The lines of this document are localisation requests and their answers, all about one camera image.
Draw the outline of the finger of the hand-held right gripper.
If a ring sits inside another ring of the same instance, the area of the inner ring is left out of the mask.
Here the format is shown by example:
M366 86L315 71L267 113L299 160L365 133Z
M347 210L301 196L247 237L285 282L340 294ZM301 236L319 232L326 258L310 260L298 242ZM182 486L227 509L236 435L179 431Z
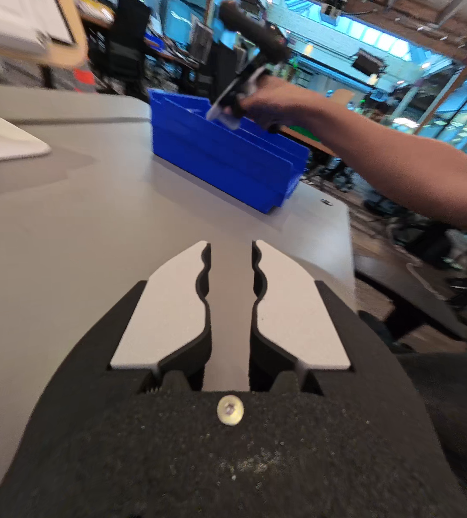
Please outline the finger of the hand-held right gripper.
M235 112L233 109L220 109L217 119L231 131L236 131L241 126L243 112Z
M210 122L218 120L217 115L220 109L233 109L235 112L243 112L238 100L238 96L243 93L243 80L240 77L237 77L210 107L205 115L205 119Z

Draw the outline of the black office chair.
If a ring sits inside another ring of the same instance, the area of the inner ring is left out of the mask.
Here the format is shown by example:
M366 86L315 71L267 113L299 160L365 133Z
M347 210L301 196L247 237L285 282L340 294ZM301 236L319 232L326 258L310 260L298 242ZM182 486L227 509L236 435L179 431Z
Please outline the black office chair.
M151 9L141 1L119 1L106 46L107 76L120 81L127 96L148 102L142 84L145 33Z

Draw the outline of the instruction sheet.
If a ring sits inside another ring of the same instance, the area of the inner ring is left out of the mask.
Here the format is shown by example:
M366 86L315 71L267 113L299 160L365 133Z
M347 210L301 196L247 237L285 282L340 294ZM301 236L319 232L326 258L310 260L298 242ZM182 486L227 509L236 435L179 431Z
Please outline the instruction sheet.
M60 1L0 1L0 44L74 44Z

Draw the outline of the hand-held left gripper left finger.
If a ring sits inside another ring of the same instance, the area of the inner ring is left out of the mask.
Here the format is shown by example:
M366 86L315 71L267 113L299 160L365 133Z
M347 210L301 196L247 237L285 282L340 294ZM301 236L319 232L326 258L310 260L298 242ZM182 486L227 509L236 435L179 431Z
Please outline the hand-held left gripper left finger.
M110 361L117 371L148 370L161 382L180 371L201 391L212 352L209 293L211 244L198 241L148 278Z

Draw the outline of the wooden white document stand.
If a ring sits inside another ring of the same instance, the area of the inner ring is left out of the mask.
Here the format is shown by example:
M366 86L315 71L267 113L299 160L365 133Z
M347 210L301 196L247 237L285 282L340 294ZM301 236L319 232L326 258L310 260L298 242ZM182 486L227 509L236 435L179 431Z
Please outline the wooden white document stand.
M70 69L85 61L86 37L75 2L60 1L60 4L72 30L74 44L50 42L45 47L40 47L22 42L7 42L0 44L0 58ZM34 158L50 152L48 144L0 118L0 161Z

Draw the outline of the blue plastic bin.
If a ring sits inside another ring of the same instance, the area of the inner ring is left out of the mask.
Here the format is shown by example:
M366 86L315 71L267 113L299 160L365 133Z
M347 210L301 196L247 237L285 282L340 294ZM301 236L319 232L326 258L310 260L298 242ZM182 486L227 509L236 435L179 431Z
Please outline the blue plastic bin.
M149 89L153 153L267 214L288 200L309 158L307 147L243 118L231 131L208 121L207 98Z

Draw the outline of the wooden work table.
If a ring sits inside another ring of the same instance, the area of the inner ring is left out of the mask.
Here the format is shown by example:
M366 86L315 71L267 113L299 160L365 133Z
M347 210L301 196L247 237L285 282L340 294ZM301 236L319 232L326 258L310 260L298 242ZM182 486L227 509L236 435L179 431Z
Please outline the wooden work table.
M284 136L286 136L292 140L295 140L310 149L315 149L315 150L321 151L323 153L326 153L334 158L339 158L339 156L335 152L330 150L327 146L323 145L321 142L319 142L313 138L309 138L301 133L298 133L295 130L292 130L286 126L283 126L283 125L280 126L279 132L281 134L283 134Z

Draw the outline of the stack of green bins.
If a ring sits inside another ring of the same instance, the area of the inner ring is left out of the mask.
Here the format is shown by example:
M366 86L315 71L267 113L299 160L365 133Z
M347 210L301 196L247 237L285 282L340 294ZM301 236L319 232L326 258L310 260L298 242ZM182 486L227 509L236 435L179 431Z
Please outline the stack of green bins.
M320 139L318 139L314 133L308 131L307 129L301 127L301 126L297 126L297 125L294 125L294 126L289 126L289 129L296 132L296 133L299 133L301 134L303 137L306 137L306 138L309 138L311 140L315 140L317 142L321 142Z

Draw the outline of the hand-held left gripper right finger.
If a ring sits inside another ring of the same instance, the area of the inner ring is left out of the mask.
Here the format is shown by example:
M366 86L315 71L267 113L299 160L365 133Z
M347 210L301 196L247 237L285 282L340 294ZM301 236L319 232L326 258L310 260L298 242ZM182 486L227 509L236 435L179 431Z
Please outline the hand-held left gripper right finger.
M299 389L315 385L315 372L349 372L349 356L308 270L261 239L252 242L251 259L250 389L269 391L283 372L295 374Z

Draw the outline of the person's right forearm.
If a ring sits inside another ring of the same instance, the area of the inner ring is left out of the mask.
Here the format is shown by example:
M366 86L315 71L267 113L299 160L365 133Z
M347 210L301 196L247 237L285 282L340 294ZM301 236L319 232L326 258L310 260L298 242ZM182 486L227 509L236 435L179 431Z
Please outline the person's right forearm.
M413 212L467 231L467 154L400 133L324 102L319 138L378 192Z

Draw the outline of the person's right hand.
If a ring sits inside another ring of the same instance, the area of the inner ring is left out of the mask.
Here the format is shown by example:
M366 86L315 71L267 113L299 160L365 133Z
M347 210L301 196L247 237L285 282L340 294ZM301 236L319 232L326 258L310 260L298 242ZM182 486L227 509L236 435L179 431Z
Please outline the person's right hand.
M300 126L311 133L336 108L317 92L269 75L257 80L254 93L238 96L238 102L242 111L263 128Z

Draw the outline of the grey desk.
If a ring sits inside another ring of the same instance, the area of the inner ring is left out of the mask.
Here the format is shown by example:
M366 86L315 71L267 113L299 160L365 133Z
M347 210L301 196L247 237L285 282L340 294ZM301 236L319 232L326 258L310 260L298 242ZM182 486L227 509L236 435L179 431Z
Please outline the grey desk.
M4 118L150 113L125 96L0 86ZM212 259L205 391L249 388L253 240L296 259L356 310L340 201L300 184L264 215L153 157L149 122L19 127L51 152L0 163L0 481L74 345L138 281L198 241L211 243Z

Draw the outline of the black studio light panel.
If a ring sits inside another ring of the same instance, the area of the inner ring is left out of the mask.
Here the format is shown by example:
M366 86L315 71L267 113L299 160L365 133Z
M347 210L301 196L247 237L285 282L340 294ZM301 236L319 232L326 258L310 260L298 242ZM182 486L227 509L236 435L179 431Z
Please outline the black studio light panel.
M385 73L387 64L383 59L372 55L366 50L360 48L353 56L352 68L364 74L367 77L375 75L379 77Z

